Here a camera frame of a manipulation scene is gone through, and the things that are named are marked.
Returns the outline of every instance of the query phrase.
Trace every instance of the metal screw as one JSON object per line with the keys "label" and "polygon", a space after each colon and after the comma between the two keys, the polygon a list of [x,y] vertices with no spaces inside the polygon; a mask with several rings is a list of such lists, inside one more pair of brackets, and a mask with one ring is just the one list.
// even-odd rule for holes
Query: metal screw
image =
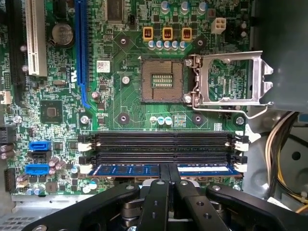
{"label": "metal screw", "polygon": [[158,182],[156,182],[156,184],[165,184],[165,182],[162,180],[159,180]]}
{"label": "metal screw", "polygon": [[184,101],[185,101],[185,103],[191,103],[192,102],[191,96],[190,95],[185,95],[184,96]]}
{"label": "metal screw", "polygon": [[181,185],[188,185],[188,182],[185,181],[185,180],[182,180],[182,181],[180,182],[180,184],[181,184]]}
{"label": "metal screw", "polygon": [[126,187],[127,190],[132,190],[134,188],[135,188],[135,186],[133,186],[133,185],[129,185],[129,186]]}
{"label": "metal screw", "polygon": [[241,190],[241,187],[240,187],[239,185],[237,185],[237,184],[234,184],[234,185],[233,185],[233,188],[234,188],[235,190],[237,190],[237,191],[240,191],[240,190]]}
{"label": "metal screw", "polygon": [[131,226],[127,229],[127,231],[136,231],[137,230],[137,226]]}
{"label": "metal screw", "polygon": [[237,117],[236,118],[236,124],[237,125],[243,125],[245,123],[245,119],[243,117]]}
{"label": "metal screw", "polygon": [[217,186],[217,185],[214,185],[214,186],[212,187],[212,189],[214,189],[215,191],[219,191],[219,190],[221,190],[221,187],[219,187],[219,186]]}
{"label": "metal screw", "polygon": [[47,226],[39,225],[39,226],[35,227],[32,231],[46,231],[46,230],[47,230]]}
{"label": "metal screw", "polygon": [[81,122],[82,124],[87,124],[87,123],[89,122],[89,117],[87,117],[86,115],[82,116],[82,117],[80,118],[80,122]]}
{"label": "metal screw", "polygon": [[13,122],[16,124],[20,124],[21,121],[22,121],[22,118],[18,115],[13,118]]}
{"label": "metal screw", "polygon": [[186,59],[185,60],[185,65],[186,66],[191,66],[193,64],[193,61],[191,59]]}

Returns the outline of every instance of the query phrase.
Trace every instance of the white pci slot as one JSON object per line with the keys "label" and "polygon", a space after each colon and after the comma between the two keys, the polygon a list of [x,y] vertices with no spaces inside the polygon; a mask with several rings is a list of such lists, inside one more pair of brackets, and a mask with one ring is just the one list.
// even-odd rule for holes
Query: white pci slot
{"label": "white pci slot", "polygon": [[47,76],[45,6],[43,0],[26,0],[29,75]]}

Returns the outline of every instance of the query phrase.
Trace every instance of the blue ram module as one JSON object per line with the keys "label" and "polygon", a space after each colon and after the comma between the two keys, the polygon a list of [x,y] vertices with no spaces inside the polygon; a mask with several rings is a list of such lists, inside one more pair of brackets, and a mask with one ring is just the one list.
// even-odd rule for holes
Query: blue ram module
{"label": "blue ram module", "polygon": [[158,165],[99,165],[89,176],[159,177]]}
{"label": "blue ram module", "polygon": [[239,176],[240,172],[234,167],[226,164],[204,164],[204,165],[178,165],[181,177],[215,177],[215,176]]}

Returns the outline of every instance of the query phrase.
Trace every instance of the label sticker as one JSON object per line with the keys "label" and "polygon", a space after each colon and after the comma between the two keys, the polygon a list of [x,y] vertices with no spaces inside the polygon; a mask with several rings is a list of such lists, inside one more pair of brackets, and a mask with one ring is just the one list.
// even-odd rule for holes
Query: label sticker
{"label": "label sticker", "polygon": [[110,61],[100,61],[96,62],[96,72],[97,73],[110,73]]}

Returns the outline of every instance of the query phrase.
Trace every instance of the blue sata port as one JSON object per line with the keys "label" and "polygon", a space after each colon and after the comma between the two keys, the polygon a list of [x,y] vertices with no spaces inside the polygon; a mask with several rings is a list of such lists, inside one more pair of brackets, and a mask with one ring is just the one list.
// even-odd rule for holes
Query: blue sata port
{"label": "blue sata port", "polygon": [[48,164],[29,164],[25,166],[25,173],[29,175],[46,175],[49,174]]}
{"label": "blue sata port", "polygon": [[49,151],[51,150],[51,141],[30,141],[29,150],[31,151]]}

